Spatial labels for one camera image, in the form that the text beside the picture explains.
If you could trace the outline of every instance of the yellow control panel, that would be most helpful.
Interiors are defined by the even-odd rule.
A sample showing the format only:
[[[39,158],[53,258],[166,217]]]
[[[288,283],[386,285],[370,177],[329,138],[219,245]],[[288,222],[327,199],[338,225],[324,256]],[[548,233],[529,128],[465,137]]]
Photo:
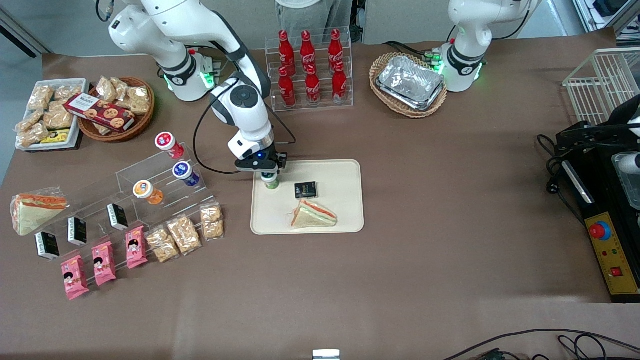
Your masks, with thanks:
[[[611,222],[609,213],[584,221],[589,230],[593,249],[600,263],[611,295],[638,294],[638,285],[631,272],[625,252]]]

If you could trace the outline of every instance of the robotic arm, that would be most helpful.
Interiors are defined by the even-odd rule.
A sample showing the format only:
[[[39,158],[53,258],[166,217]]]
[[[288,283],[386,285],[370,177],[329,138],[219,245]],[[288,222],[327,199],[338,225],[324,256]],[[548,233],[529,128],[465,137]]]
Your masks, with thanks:
[[[112,22],[111,38],[125,51],[153,56],[179,99],[198,100],[212,87],[202,81],[206,58],[189,54],[185,44],[210,42],[236,66],[238,71],[211,92],[212,109],[223,123],[239,128],[228,143],[238,170],[278,174],[287,155],[275,150],[263,101],[271,81],[222,15],[198,0],[129,3]]]
[[[471,87],[480,63],[493,40],[489,24],[522,19],[539,0],[450,0],[449,17],[459,33],[453,44],[442,46],[447,89],[462,92]]]

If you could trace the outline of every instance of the gray pants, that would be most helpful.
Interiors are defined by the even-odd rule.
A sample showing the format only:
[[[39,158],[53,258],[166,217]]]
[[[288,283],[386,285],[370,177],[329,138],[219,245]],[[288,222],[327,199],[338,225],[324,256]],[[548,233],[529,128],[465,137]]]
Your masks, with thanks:
[[[353,0],[320,0],[308,8],[292,9],[276,3],[276,13],[280,28],[295,38],[300,37],[303,30],[348,27],[351,4]]]

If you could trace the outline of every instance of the red emergency stop button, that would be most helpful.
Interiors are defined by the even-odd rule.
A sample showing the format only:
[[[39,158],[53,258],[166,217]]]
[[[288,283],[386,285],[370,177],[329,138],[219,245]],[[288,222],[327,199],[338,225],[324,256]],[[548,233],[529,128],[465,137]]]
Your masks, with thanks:
[[[589,234],[598,240],[606,241],[611,238],[611,228],[606,222],[598,221],[589,226]]]

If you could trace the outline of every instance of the foil container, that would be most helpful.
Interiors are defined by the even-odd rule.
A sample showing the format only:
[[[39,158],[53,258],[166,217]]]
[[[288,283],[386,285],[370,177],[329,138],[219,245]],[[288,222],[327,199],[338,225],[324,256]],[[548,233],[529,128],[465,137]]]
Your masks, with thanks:
[[[409,107],[424,111],[444,88],[444,78],[406,56],[396,56],[378,76],[376,85]]]

